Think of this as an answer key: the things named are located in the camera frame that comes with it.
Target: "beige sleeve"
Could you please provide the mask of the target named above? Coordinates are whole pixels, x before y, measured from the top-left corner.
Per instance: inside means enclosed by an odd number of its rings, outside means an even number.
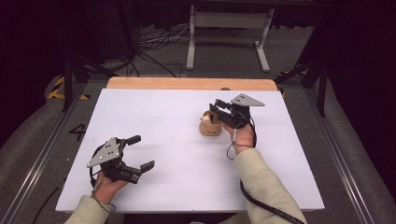
[[[251,148],[239,153],[233,160],[233,164],[250,196],[306,223],[299,206],[277,175],[264,162],[259,150]],[[247,212],[252,224],[289,223],[284,218],[264,210],[248,200]]]
[[[109,204],[102,204],[102,206],[107,211],[112,209]],[[81,197],[76,210],[72,216],[67,219],[65,224],[103,224],[106,222],[107,217],[108,212],[106,212],[95,199],[84,195]]]

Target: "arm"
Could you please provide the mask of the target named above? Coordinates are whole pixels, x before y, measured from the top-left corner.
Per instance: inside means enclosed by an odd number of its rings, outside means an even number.
[[[114,210],[111,204],[117,191],[122,189],[128,182],[112,181],[110,178],[103,176],[100,172],[97,176],[96,185],[99,185],[92,196],[82,196],[78,207],[67,219],[65,224],[103,224],[106,222],[109,212]]]
[[[233,129],[223,125],[233,138]],[[241,176],[245,189],[249,195],[277,208],[306,223],[303,213],[289,192],[285,189],[277,175],[264,162],[259,150],[252,147],[253,131],[247,125],[237,130],[233,148],[236,157],[233,164]],[[247,201],[247,213],[251,223],[289,223],[265,209]]]

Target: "gray carpet floor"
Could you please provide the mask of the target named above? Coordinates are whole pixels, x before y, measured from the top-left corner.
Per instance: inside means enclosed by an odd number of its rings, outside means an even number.
[[[275,78],[281,71],[289,71],[300,55],[311,28],[271,29],[264,45],[264,52],[271,68],[264,73],[253,48],[258,36],[254,30],[245,30],[239,35],[229,35],[219,30],[202,31],[196,42],[195,65],[192,71],[185,69],[188,41],[181,39],[163,49],[146,52],[161,63],[182,63],[181,77],[229,77],[229,78]],[[108,66],[118,63],[109,61]],[[154,63],[148,63],[136,57],[134,65],[142,77],[164,76],[169,73]],[[179,65],[167,65],[175,74],[179,74]],[[118,71],[123,76],[136,76],[129,66]],[[331,127],[343,158],[353,174],[359,187],[371,220],[361,220],[359,212],[346,189],[346,182],[334,162],[331,145],[326,133],[320,126],[316,109],[309,103],[309,92],[298,85],[300,77],[293,77],[280,87],[284,88],[285,104],[290,112],[291,120],[299,136],[309,165],[316,176],[318,188],[326,206],[324,210],[305,212],[309,223],[394,223],[396,208],[393,199],[384,183],[375,171],[364,151],[359,137],[350,126],[341,106],[338,104],[331,83],[326,94],[325,120]],[[50,90],[57,77],[49,84]],[[28,194],[21,211],[15,214],[14,223],[32,223],[41,204],[54,189],[67,177],[79,144],[78,134],[70,133],[80,124],[89,125],[92,111],[99,97],[100,90],[106,87],[103,75],[92,75],[89,83],[83,86],[83,94],[91,96],[89,100],[77,100],[60,130],[59,138],[54,142],[49,160],[39,174],[38,181]],[[8,139],[0,150],[0,217],[7,214],[20,187],[29,175],[36,158],[48,143],[49,136],[62,115],[63,100],[48,99],[47,103],[37,110]],[[69,214],[55,211],[60,196],[58,190],[44,207],[37,223],[63,223]],[[123,214],[110,215],[108,223],[121,224]]]

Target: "white metal stand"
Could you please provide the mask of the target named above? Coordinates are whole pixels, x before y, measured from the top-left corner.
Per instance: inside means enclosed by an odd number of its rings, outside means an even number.
[[[190,44],[187,55],[187,70],[194,67],[195,55],[195,27],[227,27],[227,28],[246,28],[262,29],[262,38],[255,42],[255,48],[262,65],[263,72],[269,72],[270,67],[262,47],[271,25],[274,10],[270,9],[268,13],[261,14],[243,14],[243,13],[218,13],[218,12],[199,12],[191,6],[190,15]]]

